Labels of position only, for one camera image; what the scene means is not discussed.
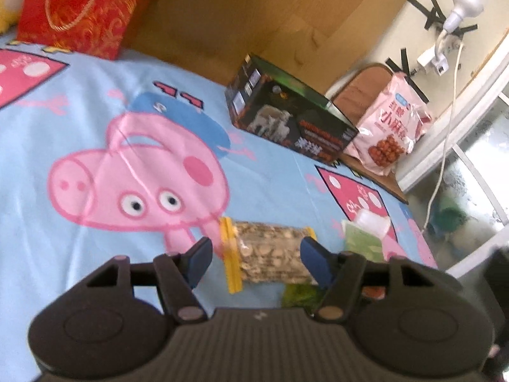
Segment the light bulb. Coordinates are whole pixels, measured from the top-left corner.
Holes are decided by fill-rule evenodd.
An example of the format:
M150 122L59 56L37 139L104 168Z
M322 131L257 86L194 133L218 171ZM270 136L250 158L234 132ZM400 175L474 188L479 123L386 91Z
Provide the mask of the light bulb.
M484 11L481 0L452 0L454 8L451 14L444 22L443 29L447 33L452 33L467 17L477 17Z

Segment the window pane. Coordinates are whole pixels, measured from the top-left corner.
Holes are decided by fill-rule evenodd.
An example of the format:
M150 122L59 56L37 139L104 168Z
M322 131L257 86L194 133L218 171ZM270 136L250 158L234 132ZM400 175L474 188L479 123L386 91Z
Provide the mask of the window pane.
M497 99L486 116L459 144L509 214L509 106Z
M439 172L440 167L407 194L410 210L421 228ZM454 152L446 160L430 220L424 238L441 270L455 265L503 228L483 190Z

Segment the wooden headboard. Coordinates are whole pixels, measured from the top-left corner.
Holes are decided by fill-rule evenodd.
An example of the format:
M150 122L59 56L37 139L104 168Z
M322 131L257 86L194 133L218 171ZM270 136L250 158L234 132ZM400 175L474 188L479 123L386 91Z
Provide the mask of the wooden headboard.
M126 44L221 84L249 52L324 92L405 0L152 0Z

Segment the sheep picture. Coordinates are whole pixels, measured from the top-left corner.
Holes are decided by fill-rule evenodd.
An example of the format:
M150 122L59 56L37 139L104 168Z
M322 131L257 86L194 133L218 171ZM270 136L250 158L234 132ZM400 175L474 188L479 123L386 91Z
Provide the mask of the sheep picture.
M265 134L271 141L281 142L288 136L289 128L286 124L291 116L286 110L264 105L249 124L248 131L258 136Z

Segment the black box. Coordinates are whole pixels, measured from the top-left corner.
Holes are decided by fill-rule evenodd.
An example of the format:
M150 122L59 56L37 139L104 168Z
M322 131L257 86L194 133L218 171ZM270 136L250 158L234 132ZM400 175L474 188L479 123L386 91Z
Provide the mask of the black box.
M324 163L337 160L358 130L327 98L256 55L226 89L232 123Z

